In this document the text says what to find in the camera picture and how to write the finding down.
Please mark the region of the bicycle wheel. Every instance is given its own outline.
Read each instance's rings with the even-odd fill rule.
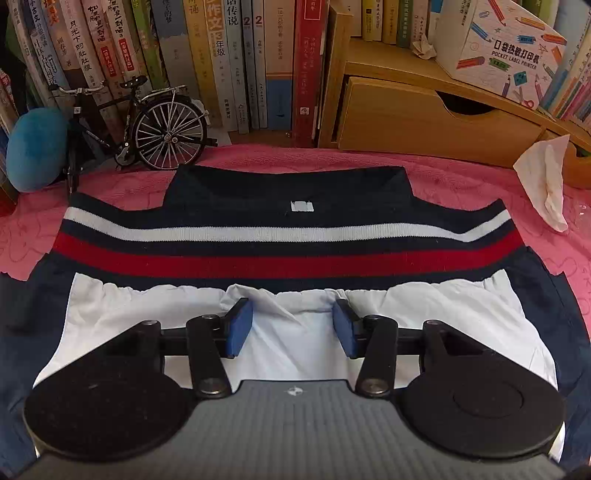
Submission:
[[[176,170],[194,163],[205,149],[205,114],[183,95],[163,96],[146,105],[135,119],[135,152],[150,168]]]
[[[76,167],[77,137],[72,135],[68,141],[68,164],[66,165],[66,192],[68,199],[78,189],[78,169]]]

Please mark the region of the pink bedspread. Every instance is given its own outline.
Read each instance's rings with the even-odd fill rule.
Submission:
[[[261,145],[211,149],[203,165],[234,170],[287,173],[398,165],[406,168],[416,196],[439,205],[473,210],[501,198],[526,244],[553,274],[564,271],[591,331],[591,207],[581,221],[580,205],[591,192],[564,189],[565,233],[547,226],[531,206],[513,170],[434,157],[347,154],[335,150],[296,150]],[[94,173],[82,177],[80,191],[126,210],[157,207],[173,173],[136,171]],[[20,197],[14,214],[0,218],[0,271],[25,280],[51,249],[66,210],[63,185]]]

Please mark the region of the metal screw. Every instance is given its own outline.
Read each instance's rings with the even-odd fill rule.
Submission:
[[[206,395],[219,395],[226,391],[226,383],[221,378],[206,378],[199,382],[199,390]]]
[[[388,391],[388,384],[381,378],[366,378],[361,382],[361,390],[369,395],[381,395]]]

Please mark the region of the crumpled paper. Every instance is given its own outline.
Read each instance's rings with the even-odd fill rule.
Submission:
[[[569,227],[562,214],[562,162],[569,138],[536,142],[513,165],[531,204],[557,232]]]
[[[411,50],[417,57],[422,58],[423,60],[432,59],[437,56],[435,47],[429,43],[425,34],[421,37],[421,41],[413,42]]]

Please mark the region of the drawer handle cutout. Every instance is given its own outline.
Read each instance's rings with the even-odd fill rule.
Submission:
[[[446,108],[453,113],[459,113],[461,115],[482,115],[483,113],[495,110],[494,107],[485,105],[484,103],[475,102],[474,100],[452,95],[451,93],[438,91],[436,93]]]

